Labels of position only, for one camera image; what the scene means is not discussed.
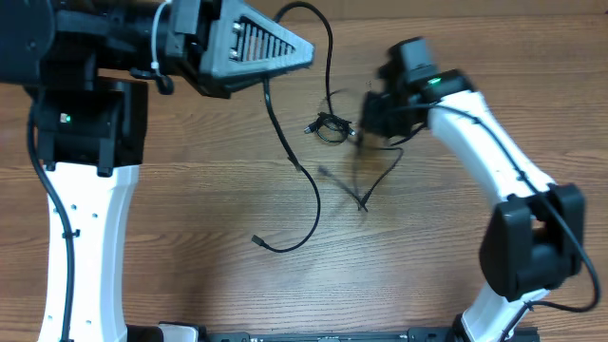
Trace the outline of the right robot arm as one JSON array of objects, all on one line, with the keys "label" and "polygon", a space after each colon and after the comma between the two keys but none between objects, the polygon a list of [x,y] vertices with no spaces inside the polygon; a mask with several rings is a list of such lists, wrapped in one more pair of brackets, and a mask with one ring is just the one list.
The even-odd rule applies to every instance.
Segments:
[{"label": "right robot arm", "polygon": [[448,337],[513,341],[524,316],[580,272],[584,196],[528,159],[482,91],[461,70],[440,70],[424,38],[399,42],[388,56],[378,70],[382,91],[365,97],[362,129],[401,143],[428,129],[479,183],[491,209],[479,251],[484,286]]}]

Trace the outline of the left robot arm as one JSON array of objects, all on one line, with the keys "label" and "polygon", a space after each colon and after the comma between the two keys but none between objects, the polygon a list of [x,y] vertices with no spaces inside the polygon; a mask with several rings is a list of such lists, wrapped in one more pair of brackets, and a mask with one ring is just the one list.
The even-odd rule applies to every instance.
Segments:
[{"label": "left robot arm", "polygon": [[28,154],[47,192],[43,341],[201,341],[203,328],[126,323],[125,231],[148,90],[181,77],[234,92],[308,67],[314,46],[242,1],[7,0],[1,80],[31,99]]}]

